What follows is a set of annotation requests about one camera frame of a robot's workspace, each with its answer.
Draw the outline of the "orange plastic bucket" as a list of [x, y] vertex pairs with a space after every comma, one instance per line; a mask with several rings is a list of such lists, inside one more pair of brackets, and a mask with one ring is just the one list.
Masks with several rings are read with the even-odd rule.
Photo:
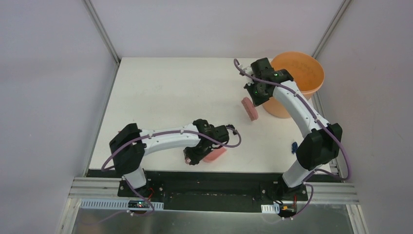
[[321, 64], [302, 52], [283, 52], [270, 61], [274, 70], [287, 70], [306, 99], [310, 99], [324, 82], [324, 69]]

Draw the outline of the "pink dustpan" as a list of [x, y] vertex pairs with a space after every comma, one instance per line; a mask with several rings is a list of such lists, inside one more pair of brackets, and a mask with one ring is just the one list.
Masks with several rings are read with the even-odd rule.
[[227, 151], [226, 148], [220, 148], [220, 149], [213, 149], [208, 155], [206, 155], [202, 161], [205, 163], [211, 163], [214, 162], [216, 159], [218, 159], [220, 156], [222, 156], [225, 152]]

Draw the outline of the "pink hand brush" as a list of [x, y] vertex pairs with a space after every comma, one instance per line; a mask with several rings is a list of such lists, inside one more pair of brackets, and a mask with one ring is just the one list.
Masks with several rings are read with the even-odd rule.
[[244, 97], [241, 100], [241, 104], [243, 105], [243, 107], [244, 107], [244, 109], [245, 109], [246, 113], [248, 114], [251, 121], [255, 121], [259, 118], [258, 112], [257, 112], [254, 104], [250, 100], [250, 98]]

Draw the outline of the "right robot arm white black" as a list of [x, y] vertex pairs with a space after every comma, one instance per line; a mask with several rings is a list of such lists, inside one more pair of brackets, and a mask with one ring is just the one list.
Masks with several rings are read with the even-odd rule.
[[240, 75], [247, 77], [244, 88], [249, 97], [242, 99], [242, 105], [250, 119], [257, 120], [256, 107], [274, 98], [287, 110], [302, 134], [303, 141], [296, 151], [297, 159], [282, 174], [276, 187], [277, 195], [288, 200], [295, 195], [296, 187], [302, 185], [312, 172], [338, 156], [342, 128], [337, 123], [331, 124], [316, 112], [288, 70], [275, 70], [267, 58], [256, 60], [246, 68], [237, 60], [234, 60], [234, 65]]

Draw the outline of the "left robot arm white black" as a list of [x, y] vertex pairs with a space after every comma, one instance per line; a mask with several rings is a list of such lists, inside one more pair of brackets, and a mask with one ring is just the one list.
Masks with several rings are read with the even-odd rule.
[[214, 126], [205, 119], [197, 119], [190, 124], [174, 129], [145, 130], [136, 123], [126, 125], [109, 142], [111, 156], [101, 170], [114, 169], [130, 184], [130, 191], [136, 197], [148, 193], [143, 157], [158, 151], [183, 148], [184, 159], [189, 165], [197, 165], [208, 154], [229, 143], [228, 129], [224, 125]]

